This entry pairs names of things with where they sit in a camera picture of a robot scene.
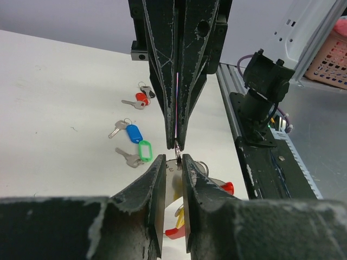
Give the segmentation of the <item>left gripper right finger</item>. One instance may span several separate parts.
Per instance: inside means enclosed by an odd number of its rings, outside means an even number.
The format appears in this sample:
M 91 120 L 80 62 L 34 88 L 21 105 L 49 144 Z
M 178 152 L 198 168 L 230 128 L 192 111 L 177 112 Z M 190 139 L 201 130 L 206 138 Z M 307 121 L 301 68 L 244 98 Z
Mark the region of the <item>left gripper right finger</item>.
M 192 259 L 346 259 L 346 205 L 333 200 L 234 198 L 226 226 L 197 239 Z

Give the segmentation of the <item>key with blue tag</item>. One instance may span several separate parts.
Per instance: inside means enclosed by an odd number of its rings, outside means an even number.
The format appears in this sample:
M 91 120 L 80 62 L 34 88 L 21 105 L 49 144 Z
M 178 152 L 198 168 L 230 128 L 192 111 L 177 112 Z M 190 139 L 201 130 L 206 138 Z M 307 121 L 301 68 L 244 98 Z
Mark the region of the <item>key with blue tag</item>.
M 118 132 L 125 130 L 130 141 L 134 144 L 139 144 L 143 140 L 143 136 L 139 128 L 132 124 L 128 123 L 125 120 L 119 120 L 114 124 L 114 130 L 108 135 L 108 138 L 113 138 Z

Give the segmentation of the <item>key with yellow tag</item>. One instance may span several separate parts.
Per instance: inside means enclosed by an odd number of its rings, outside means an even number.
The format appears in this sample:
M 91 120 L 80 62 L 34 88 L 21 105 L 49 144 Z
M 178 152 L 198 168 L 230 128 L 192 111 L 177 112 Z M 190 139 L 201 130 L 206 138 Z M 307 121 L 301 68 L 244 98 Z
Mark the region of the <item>key with yellow tag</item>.
M 181 177 L 174 177 L 173 179 L 173 189 L 174 189 L 174 201 L 183 196 L 183 184 Z M 181 205 L 175 212 L 175 217 L 177 217 L 176 229 L 180 229 L 184 225 L 184 205 Z

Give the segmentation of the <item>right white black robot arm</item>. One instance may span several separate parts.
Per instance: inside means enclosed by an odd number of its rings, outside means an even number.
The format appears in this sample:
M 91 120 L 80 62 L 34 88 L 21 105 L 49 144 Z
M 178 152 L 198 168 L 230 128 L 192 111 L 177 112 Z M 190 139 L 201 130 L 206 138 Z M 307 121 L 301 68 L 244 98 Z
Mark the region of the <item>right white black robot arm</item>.
M 136 36 L 146 49 L 150 81 L 164 116 L 166 146 L 184 147 L 189 118 L 217 71 L 233 1 L 131 1 Z M 248 92 L 239 109 L 242 134 L 264 139 L 268 112 L 288 92 L 299 58 L 334 1 L 294 1 L 243 75 Z

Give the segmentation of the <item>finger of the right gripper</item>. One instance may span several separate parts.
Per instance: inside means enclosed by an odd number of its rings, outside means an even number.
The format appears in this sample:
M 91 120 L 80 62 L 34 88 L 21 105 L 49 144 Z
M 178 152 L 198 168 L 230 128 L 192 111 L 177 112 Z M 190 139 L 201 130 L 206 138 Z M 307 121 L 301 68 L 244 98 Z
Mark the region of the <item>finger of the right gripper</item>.
M 204 64 L 202 60 L 218 7 L 219 1 L 185 3 L 177 91 L 177 142 L 181 150 L 185 148 L 192 91 L 202 70 L 200 65 Z
M 166 145 L 175 143 L 176 125 L 176 10 L 174 1 L 142 1 L 147 27 L 149 58 L 157 72 L 158 90 L 162 91 Z

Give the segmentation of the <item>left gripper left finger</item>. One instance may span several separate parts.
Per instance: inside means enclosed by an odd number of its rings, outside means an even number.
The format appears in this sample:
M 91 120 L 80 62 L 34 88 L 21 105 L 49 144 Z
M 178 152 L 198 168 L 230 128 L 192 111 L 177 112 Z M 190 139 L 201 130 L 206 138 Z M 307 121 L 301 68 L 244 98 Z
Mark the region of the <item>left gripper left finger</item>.
M 158 259 L 166 156 L 112 197 L 1 199 L 1 259 Z

